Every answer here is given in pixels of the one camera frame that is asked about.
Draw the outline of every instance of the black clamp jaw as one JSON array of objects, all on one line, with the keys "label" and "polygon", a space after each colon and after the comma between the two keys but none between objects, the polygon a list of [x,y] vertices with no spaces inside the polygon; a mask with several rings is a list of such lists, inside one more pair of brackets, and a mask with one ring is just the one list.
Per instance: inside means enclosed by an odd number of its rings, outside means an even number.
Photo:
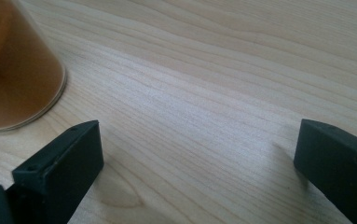
[{"label": "black clamp jaw", "polygon": [[294,165],[357,224],[356,136],[329,124],[303,119]]},{"label": "black clamp jaw", "polygon": [[78,124],[12,171],[0,186],[0,223],[67,223],[103,168],[97,120]]}]

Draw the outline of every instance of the orange cup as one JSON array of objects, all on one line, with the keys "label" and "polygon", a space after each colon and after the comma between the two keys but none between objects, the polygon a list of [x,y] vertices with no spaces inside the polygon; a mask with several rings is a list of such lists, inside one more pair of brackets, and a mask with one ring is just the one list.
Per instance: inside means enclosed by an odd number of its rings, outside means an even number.
[{"label": "orange cup", "polygon": [[0,0],[0,130],[44,114],[65,80],[62,64],[19,3]]}]

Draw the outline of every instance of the light wood surface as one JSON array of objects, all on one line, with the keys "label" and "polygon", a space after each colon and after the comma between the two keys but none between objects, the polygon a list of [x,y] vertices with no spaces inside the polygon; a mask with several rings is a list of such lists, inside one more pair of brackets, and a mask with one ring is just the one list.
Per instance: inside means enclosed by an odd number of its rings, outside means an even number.
[{"label": "light wood surface", "polygon": [[105,166],[70,223],[350,223],[293,166],[301,119],[357,135],[357,0],[25,0],[61,100],[0,133],[0,184],[98,119]]}]

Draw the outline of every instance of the black clamp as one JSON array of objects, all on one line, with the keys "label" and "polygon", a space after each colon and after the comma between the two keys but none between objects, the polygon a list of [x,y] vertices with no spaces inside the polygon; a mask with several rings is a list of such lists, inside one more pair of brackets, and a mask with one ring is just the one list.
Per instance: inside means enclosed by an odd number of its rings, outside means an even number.
[{"label": "black clamp", "polygon": [[357,223],[357,137],[303,119],[294,164],[352,223]]},{"label": "black clamp", "polygon": [[97,120],[78,124],[12,171],[0,186],[0,223],[67,223],[103,168]]}]

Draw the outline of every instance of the wooden table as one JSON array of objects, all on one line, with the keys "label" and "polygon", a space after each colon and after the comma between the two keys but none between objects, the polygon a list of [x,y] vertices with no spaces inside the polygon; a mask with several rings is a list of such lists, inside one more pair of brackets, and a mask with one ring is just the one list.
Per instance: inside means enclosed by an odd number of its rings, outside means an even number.
[{"label": "wooden table", "polygon": [[357,135],[357,0],[25,0],[61,100],[0,133],[0,183],[98,119],[105,166],[70,223],[350,223],[293,166],[301,119]]}]

